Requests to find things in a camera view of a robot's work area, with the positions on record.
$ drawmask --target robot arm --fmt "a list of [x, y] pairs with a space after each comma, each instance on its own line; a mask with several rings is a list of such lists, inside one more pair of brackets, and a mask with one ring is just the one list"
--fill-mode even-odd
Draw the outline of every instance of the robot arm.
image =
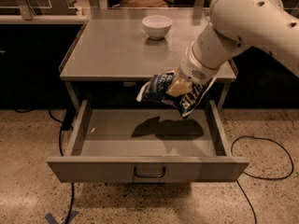
[[299, 77], [299, 20], [280, 0], [212, 0], [210, 23], [187, 48], [179, 76], [206, 84], [227, 60], [256, 47]]

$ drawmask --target gray tabletop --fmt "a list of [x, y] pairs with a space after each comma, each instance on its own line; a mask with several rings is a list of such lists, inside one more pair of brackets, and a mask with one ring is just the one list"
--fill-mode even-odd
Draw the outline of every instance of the gray tabletop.
[[[162, 40], [148, 38], [142, 19], [160, 14], [173, 20]], [[99, 9], [88, 21], [65, 64], [65, 81], [139, 81], [175, 70], [185, 49], [207, 26], [205, 15], [195, 19], [192, 8]], [[222, 66], [221, 82], [235, 79], [230, 65]]]

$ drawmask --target black cabinet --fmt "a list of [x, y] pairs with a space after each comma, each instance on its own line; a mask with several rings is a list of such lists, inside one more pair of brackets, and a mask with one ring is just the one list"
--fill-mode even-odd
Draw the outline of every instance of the black cabinet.
[[0, 25], [0, 108], [63, 108], [58, 67], [81, 25]]
[[234, 62], [239, 74], [224, 108], [299, 107], [299, 78], [271, 56], [250, 48]]

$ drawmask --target drawer front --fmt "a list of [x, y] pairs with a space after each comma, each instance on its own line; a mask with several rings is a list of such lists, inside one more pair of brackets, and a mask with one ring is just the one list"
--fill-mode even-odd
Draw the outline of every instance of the drawer front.
[[52, 157], [61, 182], [234, 182], [249, 162], [241, 157]]

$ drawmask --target bowl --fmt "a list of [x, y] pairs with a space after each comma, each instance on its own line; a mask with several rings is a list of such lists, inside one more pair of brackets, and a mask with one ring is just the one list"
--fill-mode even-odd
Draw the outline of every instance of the bowl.
[[142, 20], [144, 30], [151, 39], [162, 39], [169, 32], [172, 20], [162, 15], [152, 15]]

